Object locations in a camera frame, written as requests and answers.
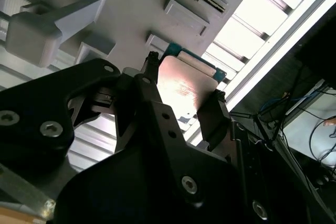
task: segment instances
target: blue cable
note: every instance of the blue cable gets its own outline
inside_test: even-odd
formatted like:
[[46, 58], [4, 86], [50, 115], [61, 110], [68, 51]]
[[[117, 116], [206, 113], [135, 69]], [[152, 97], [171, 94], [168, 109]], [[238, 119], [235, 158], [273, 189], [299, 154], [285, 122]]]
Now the blue cable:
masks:
[[[313, 97], [316, 94], [318, 94], [318, 92], [317, 92], [317, 90], [314, 90], [310, 95], [305, 95], [304, 97], [294, 98], [294, 99], [291, 99], [291, 101], [299, 101], [301, 99], [310, 98], [310, 97]], [[259, 112], [262, 112], [263, 110], [265, 110], [266, 108], [268, 108], [269, 106], [271, 106], [273, 103], [275, 103], [277, 101], [280, 101], [282, 99], [283, 98], [274, 98], [274, 99], [271, 99], [271, 100], [267, 101], [266, 103], [264, 103], [261, 106]]]

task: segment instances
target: metal sheet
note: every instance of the metal sheet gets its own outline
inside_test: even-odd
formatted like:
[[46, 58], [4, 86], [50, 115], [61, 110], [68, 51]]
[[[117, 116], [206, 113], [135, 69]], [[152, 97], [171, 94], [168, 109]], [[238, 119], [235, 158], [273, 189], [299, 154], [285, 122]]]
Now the metal sheet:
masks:
[[217, 81], [174, 56], [166, 56], [160, 65], [157, 88], [177, 118], [195, 114], [217, 86]]

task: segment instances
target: bolt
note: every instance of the bolt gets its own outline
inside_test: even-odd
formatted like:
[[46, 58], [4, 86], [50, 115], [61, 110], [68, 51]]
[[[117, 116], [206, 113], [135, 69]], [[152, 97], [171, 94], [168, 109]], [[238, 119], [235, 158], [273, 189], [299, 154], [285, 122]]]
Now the bolt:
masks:
[[1, 126], [11, 126], [20, 121], [20, 116], [14, 111], [3, 110], [0, 111], [0, 125]]
[[58, 122], [44, 122], [40, 127], [40, 132], [43, 136], [58, 137], [63, 132], [63, 127]]
[[193, 180], [189, 176], [184, 176], [182, 178], [182, 186], [190, 194], [197, 193], [197, 184], [196, 184], [195, 180]]
[[142, 78], [142, 80], [146, 83], [151, 83], [151, 80], [150, 79], [147, 79], [146, 77]]
[[105, 68], [105, 70], [107, 70], [107, 71], [109, 71], [109, 72], [113, 72], [114, 71], [114, 69], [112, 68], [112, 67], [110, 67], [110, 66], [104, 66], [104, 68]]
[[264, 207], [257, 202], [256, 200], [254, 200], [252, 202], [252, 207], [254, 212], [262, 219], [262, 220], [267, 220], [267, 213], [264, 209]]

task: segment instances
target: cable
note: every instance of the cable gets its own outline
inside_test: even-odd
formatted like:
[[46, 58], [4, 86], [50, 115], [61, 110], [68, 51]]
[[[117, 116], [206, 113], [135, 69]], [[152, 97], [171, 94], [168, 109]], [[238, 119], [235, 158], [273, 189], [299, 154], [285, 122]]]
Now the cable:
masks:
[[328, 92], [321, 91], [321, 90], [319, 90], [317, 92], [320, 92], [320, 93], [323, 93], [323, 94], [329, 94], [329, 95], [332, 95], [332, 96], [336, 97], [336, 93], [328, 93]]
[[298, 73], [297, 73], [297, 75], [296, 75], [296, 77], [295, 77], [293, 86], [292, 86], [292, 88], [290, 89], [289, 96], [288, 96], [287, 102], [286, 102], [285, 107], [284, 107], [284, 111], [282, 112], [282, 117], [281, 117], [280, 123], [279, 123], [279, 125], [276, 127], [276, 130], [274, 131], [273, 137], [272, 137], [272, 139], [271, 139], [272, 142], [276, 139], [277, 135], [279, 134], [279, 130], [280, 130], [280, 128], [281, 128], [281, 125], [282, 125], [283, 122], [285, 121], [285, 118], [286, 118], [286, 112], [287, 112], [287, 110], [288, 110], [290, 101], [291, 101], [291, 99], [292, 99], [292, 95], [293, 95], [293, 93], [294, 93], [294, 91], [295, 91], [295, 88], [296, 88], [296, 86], [297, 86], [297, 84], [298, 84], [298, 81], [300, 80], [300, 76], [301, 76], [301, 73], [302, 73], [304, 67], [305, 67], [305, 66], [302, 65], [302, 67], [299, 69], [299, 71], [298, 71]]
[[[294, 98], [294, 99], [290, 99], [290, 101], [299, 101], [301, 99], [305, 99], [305, 98], [310, 98], [310, 97], [313, 97], [314, 95], [316, 95], [318, 93], [317, 90], [314, 90], [310, 95], [305, 95], [304, 97], [298, 97], [298, 98]], [[271, 99], [269, 101], [267, 101], [266, 103], [264, 103], [264, 105], [261, 106], [260, 110], [259, 110], [259, 113], [262, 112], [263, 110], [267, 109], [269, 106], [267, 106], [268, 104], [272, 105], [274, 104], [275, 102], [277, 101], [281, 101], [283, 99], [286, 99], [288, 96], [285, 96], [283, 98], [274, 98], [274, 99]]]
[[330, 150], [328, 150], [328, 151], [327, 151], [327, 152], [320, 158], [320, 160], [319, 160], [320, 165], [322, 165], [322, 161], [323, 161], [326, 157], [328, 157], [328, 156], [330, 155], [330, 153], [332, 153], [332, 152], [336, 152], [335, 147], [336, 147], [336, 146], [333, 146]]
[[309, 179], [308, 179], [308, 177], [307, 177], [306, 174], [304, 173], [304, 171], [303, 171], [301, 165], [300, 165], [299, 162], [296, 160], [296, 158], [295, 158], [293, 152], [291, 151], [291, 149], [290, 149], [290, 147], [289, 147], [288, 140], [287, 140], [287, 137], [286, 137], [286, 135], [285, 135], [285, 133], [284, 133], [284, 127], [283, 127], [283, 126], [284, 126], [284, 125], [282, 124], [282, 127], [281, 127], [280, 130], [282, 131], [283, 139], [285, 139], [285, 141], [286, 141], [286, 145], [287, 145], [288, 152], [289, 152], [289, 154], [292, 156], [292, 158], [293, 158], [293, 160], [295, 161], [295, 163], [299, 166], [299, 168], [300, 168], [300, 170], [302, 171], [303, 175], [305, 176], [305, 179], [306, 179], [306, 182], [307, 182], [309, 191], [310, 191], [311, 193], [313, 193], [313, 191], [312, 191], [312, 189], [311, 189], [311, 187], [310, 187], [310, 183], [309, 183]]
[[307, 111], [307, 110], [305, 110], [303, 108], [300, 108], [300, 107], [296, 107], [296, 108], [298, 108], [299, 110], [303, 110], [303, 111], [307, 112], [308, 114], [311, 114], [312, 116], [315, 116], [317, 119], [325, 120], [324, 118], [321, 118], [321, 117], [319, 117], [317, 115], [314, 115], [313, 113], [311, 113], [311, 112], [309, 112], [309, 111]]
[[319, 122], [319, 123], [314, 127], [314, 129], [313, 129], [312, 132], [310, 133], [310, 136], [309, 136], [309, 150], [310, 150], [311, 155], [312, 155], [317, 161], [318, 161], [318, 158], [315, 156], [315, 154], [314, 154], [314, 152], [313, 152], [313, 150], [312, 150], [312, 147], [311, 147], [311, 139], [312, 139], [312, 137], [313, 137], [313, 134], [314, 134], [315, 130], [316, 130], [322, 123], [324, 123], [324, 122], [327, 121], [327, 120], [334, 119], [334, 118], [336, 118], [336, 115], [331, 116], [331, 117], [329, 117], [329, 118], [327, 118], [327, 119], [322, 120], [321, 122]]

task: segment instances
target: screw hole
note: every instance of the screw hole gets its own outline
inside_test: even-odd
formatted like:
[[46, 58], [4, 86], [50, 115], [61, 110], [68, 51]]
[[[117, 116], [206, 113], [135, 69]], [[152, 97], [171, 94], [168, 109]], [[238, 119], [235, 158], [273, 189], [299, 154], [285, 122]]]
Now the screw hole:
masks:
[[168, 114], [166, 114], [166, 113], [162, 113], [162, 116], [163, 116], [163, 118], [165, 118], [167, 120], [170, 118], [170, 116]]
[[114, 69], [108, 65], [104, 66], [105, 70], [109, 71], [109, 72], [113, 72]]
[[172, 138], [176, 138], [176, 137], [177, 137], [177, 136], [176, 136], [176, 133], [173, 132], [173, 131], [168, 131], [168, 135], [169, 135], [170, 137], [172, 137]]
[[151, 83], [151, 80], [148, 79], [148, 78], [146, 78], [146, 77], [143, 77], [142, 80], [143, 80], [144, 82], [146, 82], [146, 83]]

